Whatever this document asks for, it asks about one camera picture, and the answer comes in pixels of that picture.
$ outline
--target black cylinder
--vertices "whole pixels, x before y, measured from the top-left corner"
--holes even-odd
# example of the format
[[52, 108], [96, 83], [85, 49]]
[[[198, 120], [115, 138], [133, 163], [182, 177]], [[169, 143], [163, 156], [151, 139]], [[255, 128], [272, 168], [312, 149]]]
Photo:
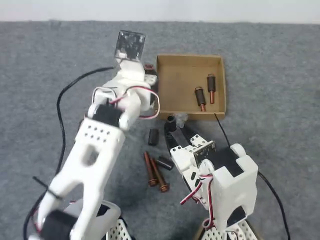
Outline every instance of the black cylinder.
[[174, 116], [168, 116], [166, 119], [165, 127], [169, 132], [177, 130], [177, 121]]
[[155, 160], [156, 164], [159, 166], [163, 167], [164, 169], [167, 170], [172, 170], [174, 167], [174, 162], [172, 160], [169, 160], [168, 158], [164, 156], [160, 156], [158, 159]]
[[206, 99], [205, 99], [205, 95], [204, 95], [204, 90], [202, 87], [197, 86], [194, 90], [195, 93], [195, 97], [196, 97], [196, 101], [198, 103], [198, 106], [200, 106], [201, 104], [206, 104]]
[[156, 146], [159, 143], [159, 130], [152, 128], [149, 131], [148, 145]]
[[208, 92], [216, 91], [216, 77], [213, 74], [209, 74], [207, 77], [208, 82]]

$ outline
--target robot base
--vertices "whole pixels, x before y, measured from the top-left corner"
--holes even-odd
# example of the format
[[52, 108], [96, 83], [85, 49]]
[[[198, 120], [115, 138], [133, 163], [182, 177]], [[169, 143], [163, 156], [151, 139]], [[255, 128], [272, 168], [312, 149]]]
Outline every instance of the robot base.
[[246, 221], [241, 221], [228, 229], [227, 232], [220, 232], [214, 227], [205, 230], [201, 226], [194, 240], [263, 240], [253, 229], [253, 227]]

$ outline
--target perforated white plate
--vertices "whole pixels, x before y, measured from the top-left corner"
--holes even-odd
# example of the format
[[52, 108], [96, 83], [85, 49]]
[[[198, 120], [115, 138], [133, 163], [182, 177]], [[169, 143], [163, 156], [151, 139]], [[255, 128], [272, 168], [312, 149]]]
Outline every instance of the perforated white plate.
[[116, 226], [110, 229], [110, 232], [107, 233], [108, 240], [132, 240], [126, 225], [122, 219], [118, 219]]
[[217, 231], [215, 228], [211, 228], [204, 232], [201, 240], [226, 240], [229, 235], [231, 240], [259, 240], [247, 221], [242, 221], [238, 225], [232, 228], [232, 231], [225, 233]]

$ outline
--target cylindrical part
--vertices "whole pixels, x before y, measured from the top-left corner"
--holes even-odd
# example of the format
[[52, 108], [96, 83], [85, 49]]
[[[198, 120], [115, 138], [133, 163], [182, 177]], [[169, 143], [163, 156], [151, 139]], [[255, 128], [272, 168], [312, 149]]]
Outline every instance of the cylindrical part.
[[161, 191], [162, 193], [167, 192], [167, 191], [169, 190], [169, 184], [167, 184], [167, 183], [165, 182], [164, 177], [161, 175], [161, 173], [160, 173], [160, 171], [159, 171], [159, 169], [158, 169], [158, 166], [157, 166], [157, 164], [156, 164], [156, 161], [155, 161], [153, 158], [151, 158], [151, 159], [150, 159], [150, 162], [151, 162], [151, 165], [152, 165], [152, 167], [153, 167], [153, 170], [154, 170], [154, 173], [155, 173], [155, 175], [156, 175], [156, 178], [157, 178], [158, 181], [159, 181], [160, 191]]
[[164, 156], [158, 157], [158, 159], [155, 160], [156, 164], [158, 164], [160, 167], [163, 167], [167, 170], [172, 170], [174, 168], [174, 162], [172, 160], [169, 160], [168, 158]]
[[215, 92], [210, 91], [210, 103], [214, 104], [215, 103]]
[[208, 74], [206, 77], [208, 83], [208, 92], [216, 91], [216, 77], [213, 74]]
[[168, 116], [168, 118], [166, 119], [166, 128], [169, 132], [174, 132], [175, 130], [177, 130], [177, 121], [174, 116]]
[[207, 87], [208, 92], [210, 93], [210, 103], [215, 103], [215, 91], [216, 91], [216, 77], [213, 74], [208, 74], [207, 79]]
[[205, 99], [203, 88], [200, 86], [197, 86], [194, 89], [194, 93], [195, 93], [195, 98], [198, 103], [198, 106], [201, 107], [201, 111], [205, 112], [206, 111], [206, 108], [205, 108], [206, 99]]
[[148, 145], [156, 146], [159, 142], [159, 130], [152, 128], [149, 131]]
[[154, 187], [155, 185], [158, 184], [158, 180], [154, 175], [153, 168], [151, 166], [151, 160], [149, 157], [149, 153], [147, 151], [144, 152], [144, 160], [145, 160], [146, 170], [148, 172], [149, 186]]
[[200, 104], [201, 112], [206, 111], [206, 106], [204, 104]]

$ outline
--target black cable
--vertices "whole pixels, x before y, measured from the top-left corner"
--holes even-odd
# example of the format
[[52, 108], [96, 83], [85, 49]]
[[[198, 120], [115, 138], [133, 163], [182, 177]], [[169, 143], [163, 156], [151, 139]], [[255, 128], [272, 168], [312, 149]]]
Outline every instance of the black cable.
[[222, 132], [223, 132], [223, 135], [224, 135], [224, 137], [225, 137], [225, 140], [226, 140], [226, 142], [228, 143], [228, 146], [229, 146], [229, 148], [230, 148], [230, 142], [229, 142], [229, 140], [228, 140], [227, 134], [226, 134], [224, 128], [222, 127], [222, 125], [221, 125], [221, 123], [220, 123], [220, 121], [219, 121], [219, 118], [217, 117], [217, 114], [214, 113], [214, 115], [215, 115], [216, 120], [218, 121], [218, 124], [219, 124]]
[[47, 184], [45, 184], [43, 181], [41, 181], [39, 178], [37, 178], [36, 176], [32, 177], [33, 180], [35, 180], [38, 184], [40, 184], [42, 187], [44, 187], [46, 189], [46, 191], [48, 193], [50, 193], [51, 195], [53, 195], [56, 199], [58, 200], [62, 200], [63, 198], [57, 194], [55, 194], [53, 191], [51, 191], [49, 189], [49, 186]]
[[[216, 120], [218, 121], [218, 124], [224, 134], [224, 137], [225, 137], [225, 140], [227, 141], [229, 147], [230, 147], [230, 143], [229, 143], [229, 140], [228, 140], [228, 137], [226, 135], [226, 132], [225, 130], [223, 129], [223, 127], [221, 126], [220, 124], [220, 121], [216, 115], [216, 113], [214, 113], [215, 115], [215, 118]], [[279, 204], [279, 207], [280, 207], [280, 210], [281, 210], [281, 215], [282, 215], [282, 219], [283, 219], [283, 224], [284, 224], [284, 228], [285, 228], [285, 231], [286, 231], [286, 234], [288, 236], [288, 240], [291, 239], [291, 236], [290, 236], [290, 232], [289, 232], [289, 227], [288, 227], [288, 223], [287, 223], [287, 217], [286, 217], [286, 213], [285, 213], [285, 210], [284, 210], [284, 206], [280, 200], [280, 197], [278, 196], [276, 190], [274, 189], [274, 187], [271, 185], [271, 183], [268, 181], [268, 179], [260, 172], [258, 171], [258, 175], [262, 178], [262, 180], [267, 184], [267, 186], [269, 187], [269, 189], [271, 190], [271, 192], [273, 193], [273, 195], [275, 196], [278, 204]]]
[[285, 228], [286, 234], [288, 236], [288, 240], [290, 240], [291, 236], [290, 236], [289, 227], [288, 227], [288, 223], [287, 223], [287, 217], [286, 217], [286, 213], [285, 213], [285, 210], [284, 210], [284, 206], [283, 206], [283, 204], [282, 204], [282, 202], [280, 200], [280, 197], [278, 196], [276, 190], [271, 185], [271, 183], [268, 181], [268, 179], [260, 171], [258, 171], [258, 175], [267, 184], [267, 186], [269, 187], [269, 189], [271, 190], [271, 192], [273, 193], [273, 195], [275, 196], [275, 198], [276, 198], [276, 200], [277, 200], [277, 202], [279, 204], [279, 207], [280, 207], [280, 210], [281, 210], [281, 214], [282, 214], [283, 223], [284, 223], [284, 228]]
[[[64, 127], [64, 122], [61, 116], [61, 110], [60, 110], [60, 102], [61, 102], [61, 98], [64, 95], [64, 93], [70, 89], [73, 85], [75, 85], [77, 82], [79, 82], [81, 79], [84, 79], [85, 77], [95, 74], [95, 73], [99, 73], [99, 72], [104, 72], [104, 71], [108, 71], [114, 69], [113, 66], [111, 67], [101, 67], [98, 68], [96, 70], [93, 71], [89, 71], [81, 76], [79, 76], [77, 79], [73, 80], [71, 83], [69, 83], [64, 89], [62, 89], [62, 91], [60, 92], [58, 99], [56, 101], [56, 111], [57, 111], [57, 115], [59, 118], [59, 123], [60, 123], [60, 128], [61, 128], [61, 132], [62, 132], [62, 147], [61, 147], [61, 153], [60, 153], [60, 157], [59, 157], [59, 161], [58, 161], [58, 165], [56, 167], [55, 170], [55, 175], [57, 175], [60, 172], [61, 166], [62, 166], [62, 162], [64, 159], [64, 155], [65, 155], [65, 150], [66, 150], [66, 132], [65, 132], [65, 127]], [[32, 216], [34, 215], [35, 211], [37, 210], [38, 205], [40, 204], [41, 200], [44, 198], [46, 194], [46, 191], [44, 193], [42, 193], [38, 199], [35, 201], [35, 203], [33, 204], [31, 210], [28, 212], [25, 220], [24, 220], [24, 224], [23, 224], [23, 231], [22, 231], [22, 235], [23, 235], [23, 240], [28, 240], [28, 224], [30, 219], [32, 218]]]

